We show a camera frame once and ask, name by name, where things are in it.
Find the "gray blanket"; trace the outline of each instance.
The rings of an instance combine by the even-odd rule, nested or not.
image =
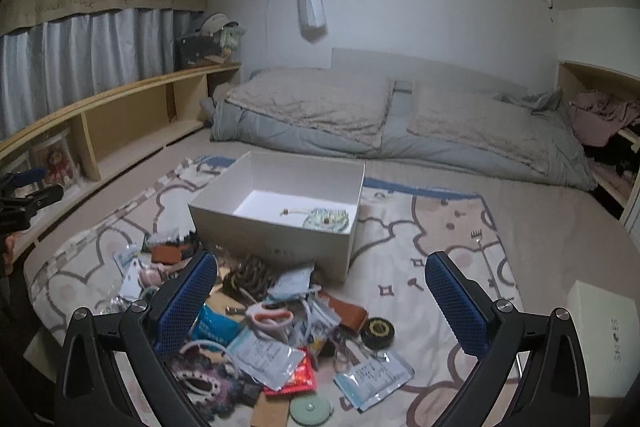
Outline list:
[[[278,68],[230,90],[226,101],[282,122],[380,147],[392,91],[392,82],[382,77]]]
[[[482,94],[417,86],[407,131],[497,153],[546,174],[546,145],[529,109]]]
[[[570,125],[567,126],[560,108],[533,113],[548,151],[548,172],[543,174],[491,151],[407,132],[411,97],[410,90],[396,87],[379,148],[325,131],[284,123],[226,102],[219,103],[216,108],[211,140],[236,140],[273,150],[318,156],[400,160],[581,190],[591,190],[596,186],[584,151],[572,134]]]

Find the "white headboard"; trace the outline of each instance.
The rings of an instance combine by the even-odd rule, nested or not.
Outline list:
[[[508,92],[518,96],[527,94],[526,87],[490,74],[395,53],[333,48],[331,68],[348,73],[384,74],[394,80],[420,82],[452,90]]]

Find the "white cardboard box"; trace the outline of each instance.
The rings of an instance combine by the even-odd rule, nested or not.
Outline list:
[[[640,324],[635,302],[576,281],[566,308],[580,340],[589,394],[625,396],[640,371]]]
[[[343,282],[363,181],[364,163],[248,152],[213,179],[189,209],[204,243],[283,268],[315,261],[329,279]],[[282,213],[285,208],[288,214]],[[344,209],[349,224],[342,232],[304,229],[313,208]]]

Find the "brown wallet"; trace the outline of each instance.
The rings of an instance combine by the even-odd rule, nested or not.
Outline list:
[[[367,317],[369,317],[369,312],[367,312],[362,306],[341,301],[340,299],[332,297],[325,292],[320,292],[318,295],[322,298],[329,299],[329,306],[333,308],[338,315],[340,315],[340,323],[354,333],[358,333],[360,331],[360,328],[367,320]]]

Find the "light blue curtain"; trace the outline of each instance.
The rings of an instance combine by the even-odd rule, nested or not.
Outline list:
[[[0,140],[99,92],[174,70],[174,39],[198,14],[76,15],[0,38]]]

